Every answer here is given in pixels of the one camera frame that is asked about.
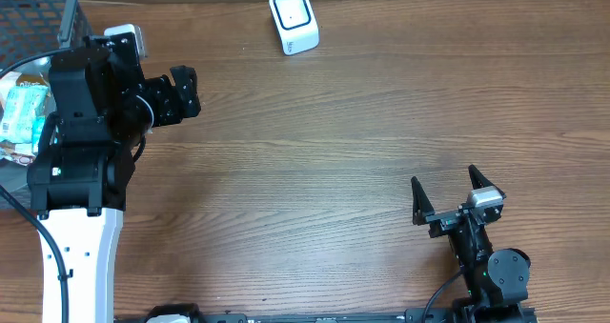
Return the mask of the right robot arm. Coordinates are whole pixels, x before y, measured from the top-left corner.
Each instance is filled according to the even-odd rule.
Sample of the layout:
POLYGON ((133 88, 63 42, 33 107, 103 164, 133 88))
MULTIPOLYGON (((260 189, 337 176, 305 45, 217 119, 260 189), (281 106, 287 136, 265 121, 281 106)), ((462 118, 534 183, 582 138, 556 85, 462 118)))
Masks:
POLYGON ((473 189, 464 203, 451 212, 436 212, 416 177, 411 178, 413 223, 427 225, 432 238, 446 236, 459 270, 430 297, 422 310, 405 312, 408 322, 533 323, 533 308, 521 303, 528 298, 531 260, 519 249, 494 250, 485 227, 501 218, 506 194, 476 166, 468 167, 473 189), (457 279, 465 282, 468 295, 449 308, 433 305, 457 279))

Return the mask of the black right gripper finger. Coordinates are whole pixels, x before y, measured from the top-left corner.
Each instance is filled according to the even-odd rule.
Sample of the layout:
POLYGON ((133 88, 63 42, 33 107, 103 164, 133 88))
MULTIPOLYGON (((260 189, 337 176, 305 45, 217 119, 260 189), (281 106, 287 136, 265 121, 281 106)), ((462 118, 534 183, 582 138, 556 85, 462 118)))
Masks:
POLYGON ((436 212, 416 176, 411 178, 411 187, 413 193, 413 224, 417 226, 429 224, 431 217, 436 212))
POLYGON ((468 172, 473 189, 469 194, 470 199, 505 199, 506 194, 493 182, 485 177, 474 165, 468 167, 468 172))

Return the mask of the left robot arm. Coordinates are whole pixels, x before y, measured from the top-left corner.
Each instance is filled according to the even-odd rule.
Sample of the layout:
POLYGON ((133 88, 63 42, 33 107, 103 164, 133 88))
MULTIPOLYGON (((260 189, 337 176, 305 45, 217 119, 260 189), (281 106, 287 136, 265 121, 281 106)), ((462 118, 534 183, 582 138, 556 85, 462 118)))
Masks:
POLYGON ((87 36, 51 58, 56 109, 29 166, 45 322, 111 322, 114 267, 136 160, 155 127, 196 117, 193 68, 145 78, 136 36, 87 36))

